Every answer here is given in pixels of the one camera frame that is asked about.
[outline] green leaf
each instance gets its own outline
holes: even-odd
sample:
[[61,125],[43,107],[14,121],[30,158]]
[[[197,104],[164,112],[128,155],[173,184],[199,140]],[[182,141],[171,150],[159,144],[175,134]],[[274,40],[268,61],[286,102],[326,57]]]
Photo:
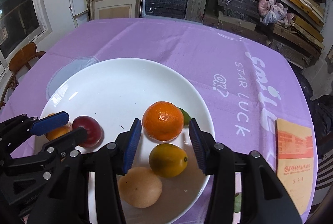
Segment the green leaf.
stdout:
[[242,207],[242,193],[235,194],[234,213],[240,213]]
[[189,114],[184,109],[181,109],[179,107],[179,110],[183,113],[183,116],[184,116],[184,126],[189,125],[189,121],[191,120],[191,117],[189,116]]

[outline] booklet cover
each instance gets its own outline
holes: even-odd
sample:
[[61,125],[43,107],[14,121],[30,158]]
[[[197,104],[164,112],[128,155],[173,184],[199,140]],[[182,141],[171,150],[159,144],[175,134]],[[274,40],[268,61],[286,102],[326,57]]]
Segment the booklet cover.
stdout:
[[310,201],[313,181],[311,128],[277,119],[277,176],[302,215]]

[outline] pink cloth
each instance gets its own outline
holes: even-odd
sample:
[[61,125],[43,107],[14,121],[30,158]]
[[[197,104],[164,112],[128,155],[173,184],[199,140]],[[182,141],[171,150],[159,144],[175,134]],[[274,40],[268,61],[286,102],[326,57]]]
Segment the pink cloth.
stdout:
[[258,11],[260,22],[264,25],[269,23],[279,23],[287,28],[290,25],[290,20],[295,16],[293,13],[287,13],[288,7],[284,7],[276,0],[259,0]]

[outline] purple tablecloth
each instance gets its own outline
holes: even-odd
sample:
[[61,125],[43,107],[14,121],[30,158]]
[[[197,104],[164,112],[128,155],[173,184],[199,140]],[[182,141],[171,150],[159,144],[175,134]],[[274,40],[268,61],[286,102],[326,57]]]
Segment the purple tablecloth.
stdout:
[[[150,19],[91,21],[69,33],[26,74],[0,121],[22,113],[40,116],[49,97],[67,78],[98,61],[122,57],[156,61],[182,74],[205,100],[216,141],[246,154],[258,150],[274,169],[276,118],[313,129],[301,87],[282,55],[225,31]],[[31,138],[13,156],[31,155],[33,148]],[[314,155],[312,195],[303,222],[314,194],[316,148]],[[210,189],[211,181],[175,223],[203,223]]]

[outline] picture frame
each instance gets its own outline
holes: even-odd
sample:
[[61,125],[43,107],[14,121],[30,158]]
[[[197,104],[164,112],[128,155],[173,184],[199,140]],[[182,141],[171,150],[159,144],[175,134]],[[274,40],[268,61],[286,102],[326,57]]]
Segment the picture frame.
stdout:
[[140,18],[143,0],[91,0],[90,20]]

